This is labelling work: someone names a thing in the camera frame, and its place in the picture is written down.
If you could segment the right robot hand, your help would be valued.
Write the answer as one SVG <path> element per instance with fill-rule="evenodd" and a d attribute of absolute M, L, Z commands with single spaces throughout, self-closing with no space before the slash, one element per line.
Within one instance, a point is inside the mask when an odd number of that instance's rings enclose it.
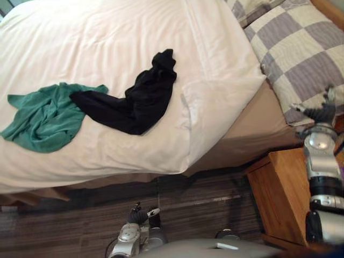
<path fill-rule="evenodd" d="M 336 117 L 343 115 L 343 86 L 335 87 L 329 84 L 323 92 L 322 102 L 318 106 L 292 103 L 290 107 L 312 119 L 315 124 L 333 125 Z"/>

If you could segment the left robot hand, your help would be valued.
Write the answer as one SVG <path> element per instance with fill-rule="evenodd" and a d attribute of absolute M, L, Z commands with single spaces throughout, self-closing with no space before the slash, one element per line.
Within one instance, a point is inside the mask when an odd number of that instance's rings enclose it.
<path fill-rule="evenodd" d="M 133 224 L 143 224 L 146 220 L 158 215 L 160 213 L 160 208 L 156 207 L 148 211 L 143 211 L 141 207 L 141 202 L 137 202 L 131 209 L 127 222 Z"/>

